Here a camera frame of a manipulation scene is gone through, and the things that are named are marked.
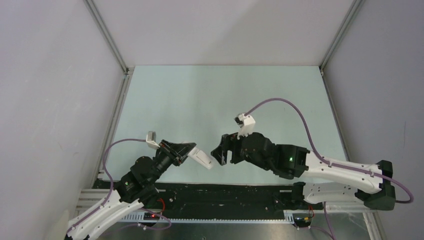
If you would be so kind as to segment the white remote control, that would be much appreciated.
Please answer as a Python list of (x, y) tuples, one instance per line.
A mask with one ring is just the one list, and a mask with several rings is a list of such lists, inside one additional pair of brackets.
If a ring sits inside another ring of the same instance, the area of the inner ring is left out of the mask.
[(189, 153), (188, 157), (196, 161), (198, 164), (202, 165), (207, 170), (213, 168), (213, 161), (209, 155), (207, 155), (201, 149), (194, 147)]

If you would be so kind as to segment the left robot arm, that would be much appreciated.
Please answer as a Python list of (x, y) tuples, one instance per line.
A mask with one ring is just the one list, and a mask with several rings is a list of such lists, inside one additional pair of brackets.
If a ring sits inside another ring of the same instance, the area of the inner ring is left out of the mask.
[(154, 157), (141, 156), (109, 192), (88, 210), (68, 222), (66, 240), (95, 240), (129, 213), (157, 204), (155, 182), (172, 165), (180, 166), (196, 143), (172, 143), (162, 140)]

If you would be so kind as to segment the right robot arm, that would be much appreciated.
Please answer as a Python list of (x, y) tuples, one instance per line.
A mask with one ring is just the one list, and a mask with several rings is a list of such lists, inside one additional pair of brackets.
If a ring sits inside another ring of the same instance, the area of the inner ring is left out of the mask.
[(387, 180), (393, 175), (393, 166), (386, 160), (357, 164), (317, 157), (305, 147), (275, 144), (258, 132), (222, 135), (211, 156), (223, 166), (228, 153), (233, 164), (248, 162), (283, 179), (324, 179), (325, 183), (293, 183), (289, 201), (297, 209), (324, 202), (355, 202), (373, 210), (392, 211), (396, 204), (395, 188)]

